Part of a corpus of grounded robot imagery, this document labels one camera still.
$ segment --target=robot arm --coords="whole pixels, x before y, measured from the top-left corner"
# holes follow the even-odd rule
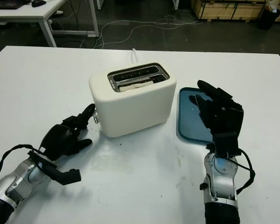
[[[81,181],[80,171],[71,169],[60,172],[53,161],[62,155],[78,153],[92,143],[90,139],[78,140],[80,131],[87,128],[88,120],[94,114],[95,105],[89,105],[77,117],[71,116],[62,124],[53,126],[43,138],[40,149],[31,145],[17,145],[4,153],[0,171],[7,155],[18,148],[29,148],[29,158],[19,164],[14,172],[0,179],[0,224],[4,224],[19,203],[27,198],[32,189],[42,183],[47,176],[62,185]]]
[[[207,224],[239,224],[238,194],[254,180],[255,172],[247,154],[238,148],[238,135],[241,130],[244,110],[232,100],[232,96],[220,88],[199,80],[198,87],[212,100],[201,96],[190,96],[190,101],[197,105],[200,118],[210,129],[213,142],[207,145],[210,152],[204,158],[206,177],[200,185],[203,190],[205,219]],[[235,156],[244,154],[249,162],[250,180],[236,190],[234,177],[238,170]]]

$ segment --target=black glove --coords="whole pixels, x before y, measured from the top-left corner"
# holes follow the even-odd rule
[[[213,144],[207,148],[216,153],[216,157],[227,158],[241,155],[238,149],[238,135],[241,130],[244,110],[232,100],[232,96],[220,88],[215,88],[199,80],[198,87],[211,100],[200,95],[190,96],[190,101],[199,108],[199,116],[213,135]]]

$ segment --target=white table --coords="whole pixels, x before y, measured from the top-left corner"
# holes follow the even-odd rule
[[[29,4],[14,10],[0,9],[0,22],[38,22],[50,47],[56,47],[53,34],[98,36],[98,24],[93,0],[85,0],[85,3],[91,10],[94,31],[52,30],[48,19],[64,3],[65,0],[51,0],[39,7],[32,7]]]
[[[0,53],[0,159],[20,143],[39,146],[46,132],[92,102],[89,76],[131,64],[130,50],[6,47]],[[177,77],[171,115],[164,124],[107,138],[91,119],[91,148],[63,159],[62,171],[79,168],[82,181],[47,181],[23,202],[13,224],[204,224],[199,190],[207,150],[176,136],[178,91],[198,79],[220,86],[243,105],[239,146],[256,171],[238,196],[243,224],[280,224],[280,57],[270,54],[137,51]],[[27,158],[19,149],[1,177]],[[247,164],[243,156],[238,161]],[[249,172],[239,169],[241,187]]]

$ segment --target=computer mouse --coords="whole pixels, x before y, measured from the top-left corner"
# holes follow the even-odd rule
[[[47,2],[44,1],[44,0],[33,0],[31,2],[31,5],[32,5],[32,7],[39,7],[39,6],[42,6],[42,5],[46,4],[46,3]]]

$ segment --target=toaster slot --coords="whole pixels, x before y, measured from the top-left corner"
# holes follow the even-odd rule
[[[142,80],[135,80],[133,82],[129,82],[128,84],[118,85],[117,87],[119,88],[120,92],[124,92],[127,90],[133,90],[144,86],[152,85],[154,83],[159,83],[165,80],[166,78],[163,75],[156,75]]]
[[[158,71],[159,70],[156,66],[152,66],[152,67],[139,69],[139,70],[135,70],[135,71],[124,72],[124,73],[113,76],[113,79],[115,82],[120,82],[120,81],[125,81],[128,79],[132,79],[132,78],[138,78],[138,77],[141,77],[144,75],[154,74]]]
[[[108,74],[113,90],[123,92],[169,79],[168,73],[157,63],[119,70]]]

